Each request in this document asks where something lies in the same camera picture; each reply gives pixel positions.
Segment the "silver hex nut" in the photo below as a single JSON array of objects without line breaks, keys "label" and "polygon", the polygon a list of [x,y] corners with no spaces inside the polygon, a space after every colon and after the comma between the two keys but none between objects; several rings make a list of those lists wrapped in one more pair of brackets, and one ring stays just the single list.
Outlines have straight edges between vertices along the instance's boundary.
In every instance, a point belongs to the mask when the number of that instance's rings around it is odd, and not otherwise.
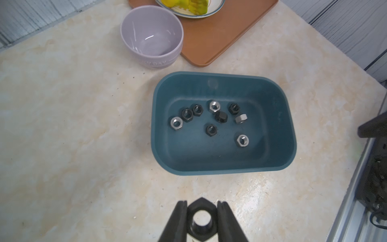
[{"label": "silver hex nut", "polygon": [[250,143],[250,140],[247,135],[241,134],[237,137],[236,142],[239,147],[247,147]]},{"label": "silver hex nut", "polygon": [[183,127],[183,120],[180,117],[173,117],[170,120],[170,126],[177,131]]},{"label": "silver hex nut", "polygon": [[219,102],[213,100],[209,103],[209,111],[213,114],[215,114],[216,112],[220,111],[221,109],[221,105]]},{"label": "silver hex nut", "polygon": [[237,124],[242,124],[248,119],[248,116],[246,114],[241,114],[235,118],[235,122]]}]

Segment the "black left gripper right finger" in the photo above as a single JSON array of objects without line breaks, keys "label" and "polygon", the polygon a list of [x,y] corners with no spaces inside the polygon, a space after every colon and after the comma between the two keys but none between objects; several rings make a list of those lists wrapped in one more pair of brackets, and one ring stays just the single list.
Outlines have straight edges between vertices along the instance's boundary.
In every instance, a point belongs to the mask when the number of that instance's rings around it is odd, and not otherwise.
[{"label": "black left gripper right finger", "polygon": [[227,202],[218,201],[217,216],[219,242],[248,242],[246,235]]}]

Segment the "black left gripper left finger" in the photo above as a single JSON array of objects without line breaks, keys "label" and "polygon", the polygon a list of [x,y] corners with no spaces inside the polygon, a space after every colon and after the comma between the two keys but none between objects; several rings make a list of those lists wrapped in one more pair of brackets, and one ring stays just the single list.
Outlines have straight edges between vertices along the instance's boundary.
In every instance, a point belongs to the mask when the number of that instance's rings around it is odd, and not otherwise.
[{"label": "black left gripper left finger", "polygon": [[187,201],[178,201],[158,242],[186,242]]}]

